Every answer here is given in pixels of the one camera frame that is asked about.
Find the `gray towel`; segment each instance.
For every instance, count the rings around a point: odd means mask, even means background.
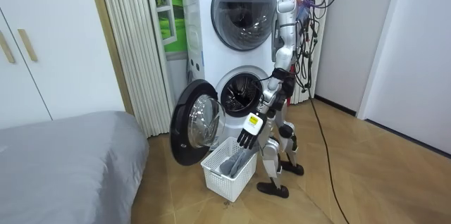
[[[243,149],[238,150],[232,157],[230,157],[227,161],[224,161],[219,169],[222,174],[227,175],[231,178],[235,178],[238,174],[239,169],[243,167],[246,162],[252,157],[253,154],[257,153],[259,148],[257,147],[258,142],[252,147],[252,149]]]

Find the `gray cloth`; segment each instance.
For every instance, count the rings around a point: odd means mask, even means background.
[[[258,152],[259,148],[257,147],[257,144],[258,143],[256,143],[252,149],[241,148],[227,161],[224,161],[219,166],[221,173],[230,178],[235,178],[235,176],[238,175],[238,171],[246,164],[252,155]]]
[[[124,112],[0,130],[0,223],[129,223],[148,150]]]

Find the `humanoid robot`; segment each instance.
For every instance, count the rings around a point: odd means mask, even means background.
[[[298,1],[280,0],[277,3],[277,22],[274,35],[281,45],[276,46],[274,71],[267,85],[264,85],[261,102],[257,109],[247,116],[243,130],[237,141],[244,148],[252,149],[258,145],[263,158],[264,167],[271,182],[259,182],[257,189],[266,194],[282,198],[289,196],[288,188],[281,185],[279,175],[282,170],[303,175],[304,169],[297,164],[297,138],[295,126],[285,120],[287,98],[294,92],[296,79],[291,67],[299,59],[298,24],[302,14],[299,13]],[[277,126],[278,140],[273,136],[272,129]],[[281,161],[279,150],[287,154],[289,161]]]

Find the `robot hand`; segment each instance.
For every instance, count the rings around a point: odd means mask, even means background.
[[[261,129],[263,129],[266,123],[266,115],[262,113],[250,113],[247,115],[243,124],[240,136],[238,136],[237,142],[240,143],[240,147],[252,149],[254,146]]]

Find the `bed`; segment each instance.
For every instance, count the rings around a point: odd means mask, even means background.
[[[129,223],[148,152],[124,112],[0,130],[0,222]]]

